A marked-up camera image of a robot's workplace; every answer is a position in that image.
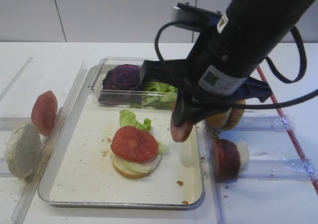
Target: label sticker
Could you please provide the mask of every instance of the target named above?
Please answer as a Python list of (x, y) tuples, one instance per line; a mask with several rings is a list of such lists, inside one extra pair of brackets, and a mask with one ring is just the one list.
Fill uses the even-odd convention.
[(199, 80), (198, 85), (208, 93), (230, 96), (246, 79), (228, 76), (210, 65)]
[(224, 14), (222, 15), (218, 25), (217, 25), (217, 29), (218, 32), (221, 34), (221, 32), (223, 31), (224, 27), (226, 26), (226, 24), (228, 23), (229, 19), (227, 17), (227, 14), (224, 12)]

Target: white table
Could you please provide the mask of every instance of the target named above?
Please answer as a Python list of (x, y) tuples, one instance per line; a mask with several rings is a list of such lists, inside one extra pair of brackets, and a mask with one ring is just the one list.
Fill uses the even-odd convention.
[[(160, 49), (166, 58), (182, 59), (187, 56), (192, 44), (161, 44)], [(0, 93), (11, 81), (19, 69), (29, 60), (25, 69), (3, 100), (0, 101), (0, 116), (29, 117), (33, 103), (37, 96), (47, 90), (53, 90), (61, 107), (66, 99), (75, 76), (85, 61), (89, 67), (97, 65), (100, 59), (111, 57), (156, 57), (153, 44), (109, 44), (109, 43), (0, 43)], [(318, 44), (307, 44), (308, 72), (304, 80), (288, 87), (279, 82), (267, 68), (261, 67), (279, 101), (285, 101), (303, 95), (315, 89), (315, 75), (318, 74)], [(271, 53), (277, 67), (288, 77), (295, 77), (298, 71), (299, 58), (294, 44), (280, 44)], [(307, 103), (286, 108), (284, 112), (291, 118), (296, 136), (308, 158), (318, 166), (318, 145), (315, 121), (318, 112), (314, 108), (317, 99)], [(277, 150), (285, 149), (277, 144)], [(297, 157), (292, 145), (288, 154)], [(16, 205), (20, 189), (9, 193), (12, 183), (18, 185), (17, 180), (2, 182), (0, 192), (3, 200), (0, 203), (0, 223), (10, 223), (10, 216)], [(84, 210), (52, 208), (42, 202), (38, 195), (34, 196), (24, 223), (26, 224), (55, 224), (55, 223), (215, 223), (215, 213), (211, 209), (213, 198), (210, 181), (205, 180), (206, 196), (204, 203), (192, 211), (145, 211), (145, 210)], [(227, 212), (231, 212), (228, 223), (248, 224), (249, 218), (242, 215), (246, 209), (250, 216), (259, 216), (258, 223), (300, 223), (315, 222), (318, 218), (318, 196), (308, 183), (289, 181), (258, 181), (241, 180), (229, 185), (227, 190), (229, 201)]]

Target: white wall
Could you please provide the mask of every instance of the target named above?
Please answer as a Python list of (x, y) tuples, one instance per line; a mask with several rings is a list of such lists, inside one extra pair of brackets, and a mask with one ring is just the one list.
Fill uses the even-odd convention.
[[(56, 0), (68, 42), (153, 42), (170, 21), (171, 8), (190, 2), (224, 11), (231, 0)], [(64, 41), (54, 0), (0, 0), (0, 41)], [(298, 29), (305, 42), (318, 42), (318, 0)], [(169, 28), (161, 42), (192, 41), (192, 32)], [(283, 42), (292, 42), (288, 34)]]
[(0, 0), (0, 41), (64, 42), (54, 0)]

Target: red stripe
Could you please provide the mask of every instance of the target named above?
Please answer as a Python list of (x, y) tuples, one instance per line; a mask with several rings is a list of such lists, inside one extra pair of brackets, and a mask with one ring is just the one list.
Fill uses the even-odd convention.
[[(264, 73), (263, 73), (263, 71), (261, 70), (260, 67), (257, 68), (257, 71), (258, 71), (258, 74), (260, 75), (262, 81), (267, 81), (266, 78), (265, 78), (265, 75), (264, 75)], [(277, 99), (276, 99), (276, 97), (275, 97), (274, 94), (272, 94), (272, 95), (270, 96), (270, 98), (271, 98), (271, 100), (272, 100), (272, 102), (273, 102), (274, 104), (275, 104), (275, 103), (278, 103), (278, 102), (277, 102)], [(279, 114), (280, 116), (285, 117), (284, 112), (283, 112), (283, 110), (282, 110), (281, 108), (278, 108), (278, 109), (276, 109), (276, 110), (277, 110), (277, 112), (278, 112), (278, 114)], [(304, 151), (303, 151), (303, 149), (302, 149), (302, 147), (301, 147), (301, 145), (299, 144), (299, 142), (298, 142), (298, 140), (297, 140), (297, 138), (296, 138), (296, 136), (295, 136), (295, 133), (294, 133), (293, 131), (287, 131), (287, 133), (288, 133), (288, 135), (289, 135), (289, 138), (290, 138), (291, 141), (293, 142), (293, 145), (294, 145), (294, 147), (295, 147), (295, 149), (296, 149), (296, 151), (297, 151), (297, 153), (298, 153), (300, 159), (307, 159), (307, 158), (306, 158), (306, 155), (305, 155), (305, 153), (304, 153)], [(312, 182), (312, 184), (313, 184), (313, 186), (314, 186), (314, 188), (315, 188), (315, 190), (316, 190), (316, 193), (317, 193), (317, 195), (318, 195), (318, 180), (317, 180), (317, 179), (314, 179), (314, 178), (311, 178), (311, 182)]]

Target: red cabbage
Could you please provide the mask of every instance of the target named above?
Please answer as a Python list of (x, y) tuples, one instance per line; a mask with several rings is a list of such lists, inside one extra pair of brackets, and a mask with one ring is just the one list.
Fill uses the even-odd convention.
[[(123, 64), (108, 71), (103, 80), (103, 90), (142, 91), (140, 84), (139, 67), (137, 65)], [(105, 105), (141, 104), (138, 95), (118, 95), (101, 93), (99, 103)]]

